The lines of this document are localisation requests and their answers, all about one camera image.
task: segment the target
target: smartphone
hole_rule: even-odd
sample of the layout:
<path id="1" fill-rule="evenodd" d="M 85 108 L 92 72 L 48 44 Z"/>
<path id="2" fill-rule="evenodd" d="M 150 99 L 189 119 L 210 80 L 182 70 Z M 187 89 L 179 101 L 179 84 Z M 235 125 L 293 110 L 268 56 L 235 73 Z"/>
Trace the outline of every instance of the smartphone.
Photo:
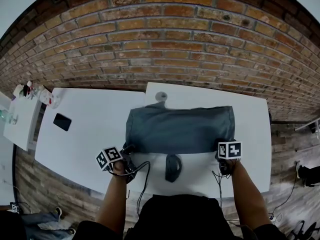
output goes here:
<path id="1" fill-rule="evenodd" d="M 62 114 L 57 113 L 53 123 L 56 126 L 60 127 L 62 130 L 65 130 L 67 132 L 71 124 L 71 119 L 65 117 Z"/>

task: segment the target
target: white tabletop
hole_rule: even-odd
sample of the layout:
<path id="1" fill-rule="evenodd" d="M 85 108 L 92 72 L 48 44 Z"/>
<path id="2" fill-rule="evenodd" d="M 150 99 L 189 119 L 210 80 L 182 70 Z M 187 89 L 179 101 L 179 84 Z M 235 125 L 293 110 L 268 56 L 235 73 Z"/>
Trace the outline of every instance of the white tabletop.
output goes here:
<path id="1" fill-rule="evenodd" d="M 20 97 L 13 100 L 9 111 L 17 118 L 16 124 L 6 123 L 3 135 L 18 147 L 28 151 L 33 141 L 41 102 L 37 98 Z"/>
<path id="2" fill-rule="evenodd" d="M 60 104 L 45 110 L 35 159 L 75 183 L 105 193 L 112 175 L 100 170 L 96 156 L 105 148 L 122 149 L 130 110 L 143 107 L 145 94 L 55 88 L 53 95 L 60 96 Z M 57 113 L 71 119 L 68 131 L 53 124 Z"/>
<path id="3" fill-rule="evenodd" d="M 235 139 L 242 141 L 242 164 L 260 192 L 269 190 L 271 173 L 271 132 L 268 106 L 265 99 L 226 91 L 191 86 L 150 82 L 147 85 L 144 105 L 157 102 L 156 94 L 165 92 L 165 106 L 169 109 L 194 109 L 232 106 L 235 118 Z M 219 172 L 213 153 L 181 154 L 182 172 L 171 183 L 165 180 L 166 155 L 135 155 L 139 165 L 150 160 L 152 167 L 146 193 L 158 195 L 194 194 L 217 198 L 219 188 L 212 170 Z M 145 172 L 138 173 L 130 184 L 142 189 Z M 233 197 L 232 181 L 222 179 L 222 197 Z"/>

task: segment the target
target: person's left hand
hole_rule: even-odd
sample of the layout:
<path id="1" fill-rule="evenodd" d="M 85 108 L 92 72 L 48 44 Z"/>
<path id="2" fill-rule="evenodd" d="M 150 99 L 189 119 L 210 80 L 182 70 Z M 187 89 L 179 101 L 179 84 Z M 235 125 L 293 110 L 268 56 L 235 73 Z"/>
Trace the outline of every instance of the person's left hand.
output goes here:
<path id="1" fill-rule="evenodd" d="M 125 166 L 124 166 L 124 163 L 122 161 L 116 161 L 114 164 L 113 164 L 113 173 L 114 174 L 119 174 L 119 175 L 122 175 L 122 174 L 125 174 Z"/>

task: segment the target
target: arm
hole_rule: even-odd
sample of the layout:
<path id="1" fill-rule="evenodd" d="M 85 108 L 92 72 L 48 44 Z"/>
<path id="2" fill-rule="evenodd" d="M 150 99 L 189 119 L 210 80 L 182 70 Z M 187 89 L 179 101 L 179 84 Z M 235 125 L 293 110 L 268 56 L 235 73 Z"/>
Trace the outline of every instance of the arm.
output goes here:
<path id="1" fill-rule="evenodd" d="M 0 212 L 11 210 L 11 205 L 0 205 Z"/>
<path id="2" fill-rule="evenodd" d="M 114 164 L 115 174 L 124 174 L 122 162 Z M 102 206 L 95 217 L 100 223 L 119 235 L 123 235 L 126 220 L 127 182 L 124 176 L 112 176 Z"/>
<path id="3" fill-rule="evenodd" d="M 234 166 L 232 185 L 240 223 L 252 230 L 271 224 L 265 201 L 240 161 Z"/>

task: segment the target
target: wood plank floor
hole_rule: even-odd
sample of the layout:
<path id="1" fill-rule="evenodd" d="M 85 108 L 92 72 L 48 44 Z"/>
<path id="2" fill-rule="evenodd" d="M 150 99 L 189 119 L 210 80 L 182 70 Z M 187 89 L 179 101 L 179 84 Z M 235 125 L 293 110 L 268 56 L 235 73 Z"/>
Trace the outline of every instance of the wood plank floor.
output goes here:
<path id="1" fill-rule="evenodd" d="M 294 127 L 295 125 L 292 124 L 273 124 L 271 126 L 270 191 L 263 193 L 270 213 L 276 206 L 283 203 L 292 191 L 296 177 L 296 160 L 301 160 L 302 164 L 310 168 L 320 166 L 319 147 L 304 152 L 295 152 L 295 149 L 317 145 L 319 141 L 316 136 L 311 134 L 308 129 L 294 132 Z M 62 228 L 67 228 L 70 225 L 76 227 L 83 220 L 93 220 L 104 194 L 80 186 L 52 172 L 35 161 L 34 157 L 33 151 L 25 152 L 20 148 L 17 149 L 16 185 L 19 188 L 18 199 L 20 202 L 27 202 L 33 212 L 46 212 L 60 206 L 64 212 L 64 219 L 60 225 Z M 289 201 L 274 212 L 275 216 L 280 214 L 283 216 L 282 220 L 276 223 L 282 232 L 289 233 L 300 220 L 306 221 L 305 229 L 313 222 L 320 222 L 319 188 L 304 187 L 302 182 L 297 180 Z M 138 220 L 136 204 L 139 195 L 138 192 L 130 192 L 130 197 L 127 200 L 125 229 L 133 227 Z M 141 206 L 150 197 L 145 194 Z M 233 198 L 223 199 L 222 210 L 227 220 L 238 218 Z M 238 227 L 231 225 L 231 229 L 235 235 L 242 235 Z M 314 237 L 319 238 L 317 233 L 314 233 Z"/>

